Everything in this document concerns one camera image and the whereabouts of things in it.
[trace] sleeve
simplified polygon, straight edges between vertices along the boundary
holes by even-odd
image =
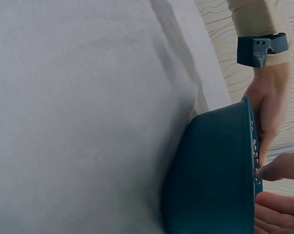
[[[266,66],[290,62],[293,52],[293,36],[289,19],[279,0],[227,0],[232,12],[238,37],[259,37],[285,33],[289,50],[268,55]]]

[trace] white wall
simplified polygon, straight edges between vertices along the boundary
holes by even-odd
[[[241,99],[253,78],[253,70],[236,63],[237,37],[226,0],[195,0],[212,39],[230,97],[233,102]],[[281,0],[294,33],[294,0]],[[293,84],[286,122],[274,141],[274,148],[294,147],[294,59]]]

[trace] gray fabric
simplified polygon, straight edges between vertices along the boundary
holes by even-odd
[[[229,104],[193,0],[170,3],[207,108]],[[0,0],[0,234],[163,234],[196,96],[147,0]]]

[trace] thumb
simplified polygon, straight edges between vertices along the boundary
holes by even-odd
[[[276,181],[283,178],[294,179],[294,153],[278,156],[256,174],[264,180]]]
[[[268,155],[268,152],[270,150],[270,147],[273,143],[274,136],[268,132],[263,133],[262,140],[260,143],[259,148],[259,165],[262,167],[266,163],[266,158]]]

